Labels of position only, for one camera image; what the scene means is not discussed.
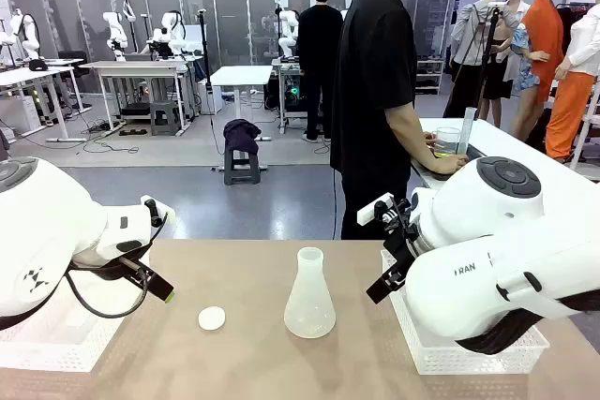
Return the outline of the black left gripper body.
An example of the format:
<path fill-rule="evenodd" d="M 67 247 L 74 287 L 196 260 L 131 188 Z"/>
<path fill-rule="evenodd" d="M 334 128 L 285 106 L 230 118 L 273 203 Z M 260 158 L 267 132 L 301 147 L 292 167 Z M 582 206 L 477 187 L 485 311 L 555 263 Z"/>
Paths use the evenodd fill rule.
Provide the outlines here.
<path fill-rule="evenodd" d="M 143 270 L 136 259 L 118 257 L 108 261 L 103 266 L 91 266 L 72 260 L 69 269 L 73 271 L 86 271 L 95 274 L 101 279 L 113 281 L 125 278 L 129 281 L 143 281 Z"/>

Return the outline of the person's right hand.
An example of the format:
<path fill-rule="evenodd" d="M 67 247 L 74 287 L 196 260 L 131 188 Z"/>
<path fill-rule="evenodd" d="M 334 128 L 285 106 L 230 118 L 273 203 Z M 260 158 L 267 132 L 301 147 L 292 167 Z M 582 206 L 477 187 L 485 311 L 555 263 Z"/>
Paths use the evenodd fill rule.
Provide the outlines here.
<path fill-rule="evenodd" d="M 448 155 L 436 157 L 430 155 L 422 162 L 422 165 L 431 172 L 441 175 L 451 175 L 456 173 L 469 162 L 466 155 Z"/>

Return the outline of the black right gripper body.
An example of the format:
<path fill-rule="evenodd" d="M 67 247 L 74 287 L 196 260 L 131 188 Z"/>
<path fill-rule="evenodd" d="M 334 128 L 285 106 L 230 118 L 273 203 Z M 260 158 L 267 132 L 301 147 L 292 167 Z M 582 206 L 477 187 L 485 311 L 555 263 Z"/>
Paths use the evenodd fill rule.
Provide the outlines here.
<path fill-rule="evenodd" d="M 386 233 L 383 247 L 395 262 L 383 272 L 382 278 L 405 278 L 419 256 L 415 245 L 419 237 L 417 228 L 404 219 L 391 219 L 384 223 L 383 229 Z"/>

